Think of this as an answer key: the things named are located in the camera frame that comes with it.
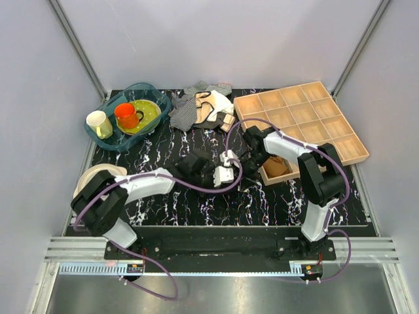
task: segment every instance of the cup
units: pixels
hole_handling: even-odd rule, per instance
[[[132,129],[137,126],[140,119],[137,113],[141,114],[141,119],[144,117],[142,111],[136,111],[136,108],[131,103],[121,103],[114,112],[115,118],[124,129]]]
[[[107,139],[112,135],[111,121],[103,111],[97,110],[90,113],[86,118],[86,123],[100,139]]]

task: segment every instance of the striped cloth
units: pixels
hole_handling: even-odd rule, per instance
[[[214,86],[200,81],[197,85],[184,89],[184,95],[181,97],[178,97],[172,92],[173,110],[169,113],[170,126],[182,131],[189,131],[198,119],[195,94],[199,92],[210,92],[212,90],[216,90],[220,94],[227,96],[231,94],[231,85],[220,83]]]

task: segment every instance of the orange mug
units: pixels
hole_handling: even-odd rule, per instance
[[[121,103],[114,112],[116,119],[124,129],[132,129],[143,120],[144,114],[142,111],[136,111],[136,108],[131,103]],[[141,118],[138,118],[137,113],[141,113]]]

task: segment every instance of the white cloth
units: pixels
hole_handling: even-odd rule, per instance
[[[228,100],[227,97],[221,95],[216,90],[211,91],[211,94],[215,99],[215,108],[207,117],[207,121],[214,122],[217,119],[217,113],[228,113],[231,115],[234,114],[234,105],[231,103],[231,101]]]

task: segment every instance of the white wall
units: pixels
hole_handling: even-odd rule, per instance
[[[379,0],[60,0],[106,89],[333,89]]]
[[[0,4],[0,312],[23,313],[100,104],[47,1]]]
[[[360,164],[419,306],[419,2],[394,1],[338,96],[371,153]]]

